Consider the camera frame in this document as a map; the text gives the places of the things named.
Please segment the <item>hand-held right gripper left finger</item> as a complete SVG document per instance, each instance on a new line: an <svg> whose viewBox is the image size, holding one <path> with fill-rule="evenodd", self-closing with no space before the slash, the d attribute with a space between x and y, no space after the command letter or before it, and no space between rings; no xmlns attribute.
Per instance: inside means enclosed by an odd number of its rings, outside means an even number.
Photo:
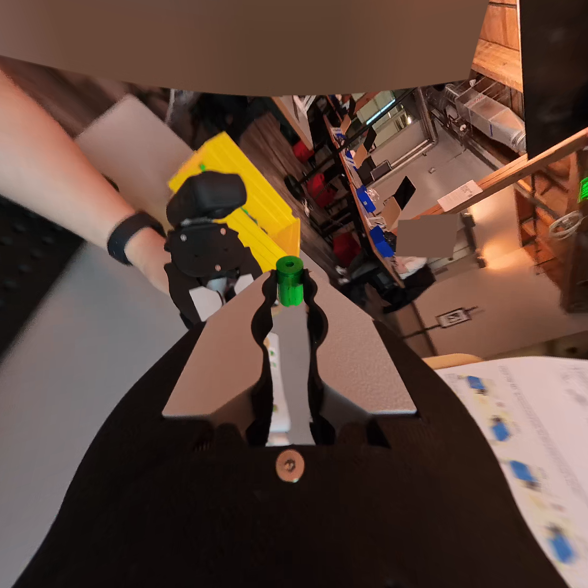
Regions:
<svg viewBox="0 0 588 588"><path fill-rule="evenodd" d="M209 318L162 411L167 419L230 424L250 446L268 442L273 381L264 341L276 272L266 272Z"/></svg>

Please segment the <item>yellow plastic bin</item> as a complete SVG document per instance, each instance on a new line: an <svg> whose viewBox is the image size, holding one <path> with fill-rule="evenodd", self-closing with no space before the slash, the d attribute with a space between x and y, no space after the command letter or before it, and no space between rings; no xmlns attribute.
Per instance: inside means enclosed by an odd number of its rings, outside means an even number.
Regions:
<svg viewBox="0 0 588 588"><path fill-rule="evenodd" d="M263 273L284 256L300 254L300 219L225 132L209 139L169 179L176 194L184 180L205 171L234 173L245 184L246 204L217 223L238 232Z"/></svg>

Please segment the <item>black dotted edge pad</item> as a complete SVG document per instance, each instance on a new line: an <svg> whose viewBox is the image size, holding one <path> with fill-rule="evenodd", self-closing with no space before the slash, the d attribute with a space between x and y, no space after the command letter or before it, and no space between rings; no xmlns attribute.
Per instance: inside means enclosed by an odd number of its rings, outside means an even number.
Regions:
<svg viewBox="0 0 588 588"><path fill-rule="evenodd" d="M1 196L1 356L82 244L77 235Z"/></svg>

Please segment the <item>slanted wooden beam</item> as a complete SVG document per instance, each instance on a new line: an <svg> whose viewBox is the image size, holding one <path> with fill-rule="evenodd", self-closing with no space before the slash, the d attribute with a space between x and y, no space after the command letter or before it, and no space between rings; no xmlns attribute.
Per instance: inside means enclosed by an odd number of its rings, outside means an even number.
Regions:
<svg viewBox="0 0 588 588"><path fill-rule="evenodd" d="M434 207L424 211L420 215L412 219L420 219L426 216L435 216L443 214L455 214L462 212L471 206L481 202L489 196L499 192L500 190L518 183L533 173L540 171L540 169L569 156L570 154L580 151L587 146L587 128L570 136L565 141L562 141L550 149L540 153L534 158L529 159L528 155L523 155L511 163L503 166L495 172L489 174L479 182L478 187L481 191L474 194L467 200L455 204L448 211L444 211L442 207L437 204Z"/></svg>

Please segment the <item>black wristband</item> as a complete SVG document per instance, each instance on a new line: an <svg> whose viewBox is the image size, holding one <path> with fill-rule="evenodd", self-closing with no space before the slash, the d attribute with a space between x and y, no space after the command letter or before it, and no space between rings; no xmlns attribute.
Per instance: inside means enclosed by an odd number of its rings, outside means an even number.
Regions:
<svg viewBox="0 0 588 588"><path fill-rule="evenodd" d="M166 233L163 225L148 212L137 211L115 226L107 239L107 253L115 261L125 266L132 266L126 255L126 247L135 235L144 229L152 229L161 237Z"/></svg>

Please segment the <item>small marker tag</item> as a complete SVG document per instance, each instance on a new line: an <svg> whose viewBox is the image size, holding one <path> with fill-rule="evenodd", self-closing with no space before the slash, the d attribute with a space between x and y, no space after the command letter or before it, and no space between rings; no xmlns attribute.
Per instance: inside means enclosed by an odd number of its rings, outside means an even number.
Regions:
<svg viewBox="0 0 588 588"><path fill-rule="evenodd" d="M472 313L478 309L478 306L460 307L452 311L442 313L441 315L437 315L437 326L442 329L447 329L452 326L466 323L472 319Z"/></svg>

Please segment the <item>person's left forearm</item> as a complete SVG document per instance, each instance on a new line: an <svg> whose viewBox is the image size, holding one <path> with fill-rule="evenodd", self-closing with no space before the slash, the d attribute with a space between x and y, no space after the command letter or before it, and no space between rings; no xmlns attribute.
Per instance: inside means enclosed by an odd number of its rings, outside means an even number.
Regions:
<svg viewBox="0 0 588 588"><path fill-rule="evenodd" d="M60 124L4 72L1 195L102 249L134 213Z"/></svg>

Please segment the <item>person's left hand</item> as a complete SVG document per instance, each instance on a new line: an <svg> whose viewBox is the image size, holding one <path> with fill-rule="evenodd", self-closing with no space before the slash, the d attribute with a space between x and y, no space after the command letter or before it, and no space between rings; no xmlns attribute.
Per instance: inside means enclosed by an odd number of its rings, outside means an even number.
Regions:
<svg viewBox="0 0 588 588"><path fill-rule="evenodd" d="M170 297L165 266L171 262L171 255L165 250L164 237L153 228L145 227L128 241L125 255L157 290Z"/></svg>

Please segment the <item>printed instruction sheet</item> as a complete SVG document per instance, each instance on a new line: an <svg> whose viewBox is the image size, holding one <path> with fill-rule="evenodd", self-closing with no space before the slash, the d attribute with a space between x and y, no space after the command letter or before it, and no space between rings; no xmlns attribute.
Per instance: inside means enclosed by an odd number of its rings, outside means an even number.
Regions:
<svg viewBox="0 0 588 588"><path fill-rule="evenodd" d="M436 372L480 427L555 569L587 587L587 360L509 357Z"/></svg>

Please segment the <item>green cylinder brick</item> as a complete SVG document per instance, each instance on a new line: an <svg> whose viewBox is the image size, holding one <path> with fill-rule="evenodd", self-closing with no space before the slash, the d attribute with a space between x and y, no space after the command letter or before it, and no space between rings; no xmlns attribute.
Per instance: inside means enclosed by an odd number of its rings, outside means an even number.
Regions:
<svg viewBox="0 0 588 588"><path fill-rule="evenodd" d="M302 304L304 265L297 256L284 256L276 262L277 298L284 307Z"/></svg>

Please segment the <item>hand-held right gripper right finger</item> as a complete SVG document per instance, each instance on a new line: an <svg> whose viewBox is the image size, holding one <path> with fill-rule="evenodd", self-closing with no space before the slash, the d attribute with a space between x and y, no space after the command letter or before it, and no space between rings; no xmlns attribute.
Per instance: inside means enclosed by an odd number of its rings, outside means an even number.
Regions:
<svg viewBox="0 0 588 588"><path fill-rule="evenodd" d="M413 417L416 406L374 320L315 272L303 272L310 364L307 399L316 445L348 425L379 438L377 419Z"/></svg>

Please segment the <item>black panel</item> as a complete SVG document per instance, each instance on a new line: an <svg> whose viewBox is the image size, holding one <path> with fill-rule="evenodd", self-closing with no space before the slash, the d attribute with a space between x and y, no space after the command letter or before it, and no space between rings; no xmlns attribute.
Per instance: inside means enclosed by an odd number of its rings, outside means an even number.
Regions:
<svg viewBox="0 0 588 588"><path fill-rule="evenodd" d="M520 1L526 150L534 158L587 127L587 1Z"/></svg>

